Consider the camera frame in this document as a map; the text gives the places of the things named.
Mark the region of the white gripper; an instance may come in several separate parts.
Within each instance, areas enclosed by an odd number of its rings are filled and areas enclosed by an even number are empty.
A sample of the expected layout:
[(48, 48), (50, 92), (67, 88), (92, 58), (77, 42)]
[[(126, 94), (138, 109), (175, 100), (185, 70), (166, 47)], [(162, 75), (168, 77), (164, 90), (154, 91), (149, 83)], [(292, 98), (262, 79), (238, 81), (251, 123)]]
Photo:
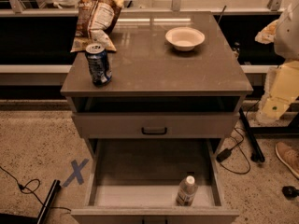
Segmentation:
[(279, 67), (270, 67), (256, 119), (262, 124), (279, 120), (298, 97), (299, 62), (290, 61)]

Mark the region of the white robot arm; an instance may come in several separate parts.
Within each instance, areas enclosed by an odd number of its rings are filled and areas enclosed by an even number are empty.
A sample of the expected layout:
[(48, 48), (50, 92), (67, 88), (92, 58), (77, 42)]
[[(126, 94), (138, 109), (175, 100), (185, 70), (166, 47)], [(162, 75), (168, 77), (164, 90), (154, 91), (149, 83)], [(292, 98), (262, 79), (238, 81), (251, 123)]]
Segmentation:
[(299, 97), (299, 0), (293, 0), (255, 40), (262, 44), (273, 43), (275, 53), (285, 59), (282, 65), (270, 68), (266, 74), (256, 119), (268, 124), (279, 120)]

